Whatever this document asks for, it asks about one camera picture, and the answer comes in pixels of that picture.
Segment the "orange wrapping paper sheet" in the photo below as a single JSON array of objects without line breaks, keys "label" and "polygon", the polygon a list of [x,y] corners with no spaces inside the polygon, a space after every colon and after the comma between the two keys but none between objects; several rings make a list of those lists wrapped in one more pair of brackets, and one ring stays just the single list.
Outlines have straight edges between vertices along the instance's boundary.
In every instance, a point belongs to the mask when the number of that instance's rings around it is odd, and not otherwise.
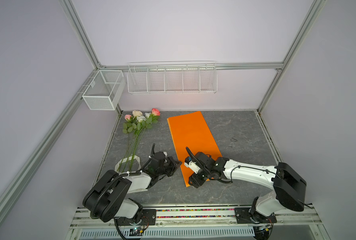
[{"label": "orange wrapping paper sheet", "polygon": [[202,152],[215,160],[221,151],[201,112],[167,118],[178,160],[182,163],[189,156],[186,147],[193,154]]}]

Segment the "dark pink fake rose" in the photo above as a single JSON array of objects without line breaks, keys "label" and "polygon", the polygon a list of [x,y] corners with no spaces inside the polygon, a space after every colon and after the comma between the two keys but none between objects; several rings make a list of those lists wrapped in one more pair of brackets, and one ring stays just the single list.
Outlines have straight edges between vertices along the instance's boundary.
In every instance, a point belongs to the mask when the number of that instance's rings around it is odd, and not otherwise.
[{"label": "dark pink fake rose", "polygon": [[141,111],[134,110],[131,115],[134,117],[134,137],[131,150],[129,152],[128,163],[126,164],[125,168],[126,171],[130,171],[133,168],[137,148],[143,137],[143,134],[146,130],[151,129],[154,124],[158,123],[160,118],[160,111],[157,109],[152,109],[151,112],[143,114]]}]

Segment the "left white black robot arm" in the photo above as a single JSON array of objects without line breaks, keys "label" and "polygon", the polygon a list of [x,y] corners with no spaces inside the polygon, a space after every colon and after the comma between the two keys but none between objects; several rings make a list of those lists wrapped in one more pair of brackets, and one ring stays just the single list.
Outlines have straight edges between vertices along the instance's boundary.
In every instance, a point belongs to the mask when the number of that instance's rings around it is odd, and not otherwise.
[{"label": "left white black robot arm", "polygon": [[157,211],[145,209],[127,194],[148,190],[164,177],[171,177],[181,164],[166,152],[152,150],[148,161],[134,172],[107,171],[86,194],[83,206],[90,211],[91,219],[113,221],[121,239],[139,240],[149,226],[155,225]]}]

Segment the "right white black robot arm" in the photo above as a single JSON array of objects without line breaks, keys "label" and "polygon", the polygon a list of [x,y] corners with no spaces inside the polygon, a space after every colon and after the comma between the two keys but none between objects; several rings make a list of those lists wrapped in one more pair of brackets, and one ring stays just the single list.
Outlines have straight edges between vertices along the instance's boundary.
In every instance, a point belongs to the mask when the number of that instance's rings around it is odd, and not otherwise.
[{"label": "right white black robot arm", "polygon": [[239,224],[276,223],[275,212],[290,210],[302,212],[305,209],[307,182],[288,164],[257,166],[219,157],[213,160],[202,152],[189,152],[185,166],[193,171],[189,185],[199,188],[207,180],[231,184],[235,180],[246,181],[269,188],[271,191],[256,197],[251,207],[235,208]]}]

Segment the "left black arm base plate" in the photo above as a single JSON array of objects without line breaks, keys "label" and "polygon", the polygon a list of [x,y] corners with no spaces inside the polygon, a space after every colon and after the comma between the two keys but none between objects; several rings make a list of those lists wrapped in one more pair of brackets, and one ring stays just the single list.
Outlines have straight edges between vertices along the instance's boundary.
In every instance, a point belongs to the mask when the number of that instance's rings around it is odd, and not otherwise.
[{"label": "left black arm base plate", "polygon": [[116,218],[118,226],[154,226],[157,219],[156,209],[139,210],[132,218],[120,217]]}]

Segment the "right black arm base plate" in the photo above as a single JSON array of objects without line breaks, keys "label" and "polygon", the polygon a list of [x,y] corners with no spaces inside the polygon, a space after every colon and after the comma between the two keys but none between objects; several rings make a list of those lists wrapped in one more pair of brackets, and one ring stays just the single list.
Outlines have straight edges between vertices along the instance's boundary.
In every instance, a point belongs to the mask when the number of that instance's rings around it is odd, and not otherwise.
[{"label": "right black arm base plate", "polygon": [[235,208],[235,216],[238,224],[275,224],[277,218],[274,214],[264,216],[257,211],[253,214],[250,212],[251,208],[239,207]]}]

